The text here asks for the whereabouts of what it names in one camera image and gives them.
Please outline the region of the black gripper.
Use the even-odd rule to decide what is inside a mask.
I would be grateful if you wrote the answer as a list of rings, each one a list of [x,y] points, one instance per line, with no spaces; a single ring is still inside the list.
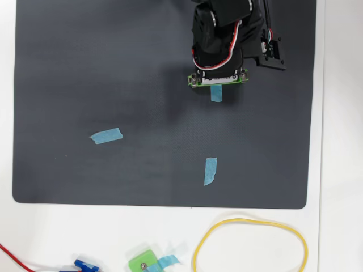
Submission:
[[[212,67],[228,58],[229,52],[210,54],[204,52],[201,46],[195,44],[192,47],[193,59],[200,67]],[[215,70],[202,70],[195,67],[192,74],[193,80],[244,80],[243,51],[235,48],[232,51],[231,59],[228,63]]]

